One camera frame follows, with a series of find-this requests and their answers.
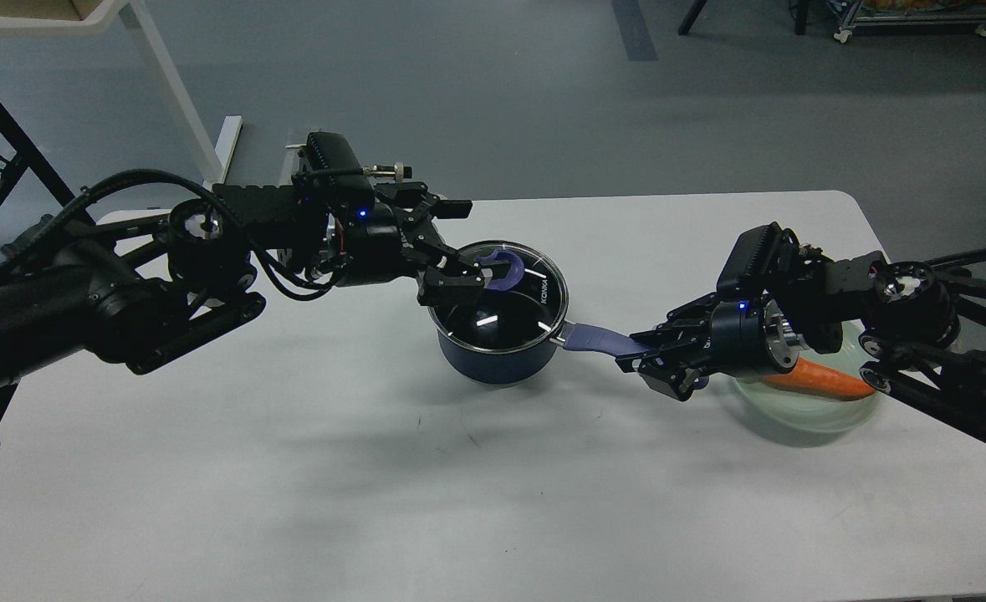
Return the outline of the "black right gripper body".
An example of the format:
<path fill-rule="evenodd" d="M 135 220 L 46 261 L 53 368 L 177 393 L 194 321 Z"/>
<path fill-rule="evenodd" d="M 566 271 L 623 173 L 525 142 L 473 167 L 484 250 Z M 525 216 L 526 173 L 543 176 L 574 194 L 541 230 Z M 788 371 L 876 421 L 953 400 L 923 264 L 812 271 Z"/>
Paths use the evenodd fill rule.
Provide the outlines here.
<path fill-rule="evenodd" d="M 799 348 L 789 342 L 782 309 L 771 298 L 722 302 L 709 324 L 697 361 L 704 375 L 760 380 L 788 374 L 797 365 Z"/>

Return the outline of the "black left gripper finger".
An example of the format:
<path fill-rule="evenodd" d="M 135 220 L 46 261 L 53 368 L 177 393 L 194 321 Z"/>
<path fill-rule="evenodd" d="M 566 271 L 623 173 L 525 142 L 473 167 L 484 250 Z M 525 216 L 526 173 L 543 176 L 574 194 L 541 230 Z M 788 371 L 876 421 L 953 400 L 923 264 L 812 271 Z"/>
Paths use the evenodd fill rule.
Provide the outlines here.
<path fill-rule="evenodd" d="M 375 198 L 385 203 L 396 217 L 401 235 L 408 242 L 434 232 L 435 220 L 466 220 L 473 209 L 470 199 L 447 198 L 429 191 L 423 182 L 375 184 Z"/>
<path fill-rule="evenodd" d="M 431 225 L 409 232 L 409 264 L 416 270 L 417 304 L 470 306 L 488 289 L 490 277 L 476 264 L 462 260 Z"/>

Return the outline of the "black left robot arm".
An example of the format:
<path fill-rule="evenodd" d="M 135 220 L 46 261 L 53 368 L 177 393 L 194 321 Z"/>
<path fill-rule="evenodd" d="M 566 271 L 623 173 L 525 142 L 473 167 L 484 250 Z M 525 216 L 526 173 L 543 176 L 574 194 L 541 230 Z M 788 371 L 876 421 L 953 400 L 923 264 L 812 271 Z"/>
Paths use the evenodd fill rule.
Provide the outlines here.
<path fill-rule="evenodd" d="M 0 263 L 0 423 L 26 376 L 76 351 L 143 375 L 251 323 L 259 272 L 297 301 L 413 278 L 423 306 L 476 304 L 522 278 L 467 260 L 434 222 L 470 201 L 408 166 L 302 168 L 286 186 L 215 186 L 130 169 L 85 188 Z"/>

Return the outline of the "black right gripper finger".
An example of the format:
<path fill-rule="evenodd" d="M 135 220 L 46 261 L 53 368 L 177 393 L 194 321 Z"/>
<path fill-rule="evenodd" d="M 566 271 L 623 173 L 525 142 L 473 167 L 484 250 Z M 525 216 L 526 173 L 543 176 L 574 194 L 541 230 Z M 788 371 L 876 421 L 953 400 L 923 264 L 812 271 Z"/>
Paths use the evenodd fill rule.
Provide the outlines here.
<path fill-rule="evenodd" d="M 651 390 L 673 400 L 687 401 L 695 391 L 709 385 L 709 340 L 637 342 L 636 347 L 636 373 Z"/>
<path fill-rule="evenodd" d="M 630 338 L 643 350 L 615 358 L 622 372 L 638 372 L 642 365 L 699 367 L 706 363 L 704 350 L 711 339 L 713 301 L 691 301 L 677 306 L 663 323 L 651 330 L 631 333 Z"/>

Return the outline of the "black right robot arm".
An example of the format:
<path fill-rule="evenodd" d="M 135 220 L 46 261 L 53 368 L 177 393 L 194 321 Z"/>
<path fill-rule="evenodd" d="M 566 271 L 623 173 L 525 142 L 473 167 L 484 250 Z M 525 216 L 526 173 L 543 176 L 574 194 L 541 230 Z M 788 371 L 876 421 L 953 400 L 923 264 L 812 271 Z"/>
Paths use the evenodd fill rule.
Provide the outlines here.
<path fill-rule="evenodd" d="M 962 274 L 982 262 L 986 250 L 837 262 L 789 229 L 756 227 L 738 237 L 713 293 L 632 334 L 638 349 L 616 351 L 616 364 L 685 401 L 710 374 L 798 373 L 801 350 L 837 352 L 844 324 L 857 321 L 868 388 L 986 443 L 986 279 Z"/>

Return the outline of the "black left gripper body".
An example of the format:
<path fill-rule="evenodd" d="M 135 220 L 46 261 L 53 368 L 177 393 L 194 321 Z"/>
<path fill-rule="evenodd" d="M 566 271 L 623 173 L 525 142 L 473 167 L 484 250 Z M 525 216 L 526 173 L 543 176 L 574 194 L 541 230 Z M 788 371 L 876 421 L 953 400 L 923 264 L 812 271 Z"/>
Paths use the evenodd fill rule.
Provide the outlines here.
<path fill-rule="evenodd" d="M 374 201 L 365 211 L 333 211 L 329 251 L 334 259 L 347 260 L 335 275 L 335 285 L 355 287 L 416 278 L 419 268 L 405 257 L 407 239 L 401 225 L 416 207 L 417 201 Z"/>

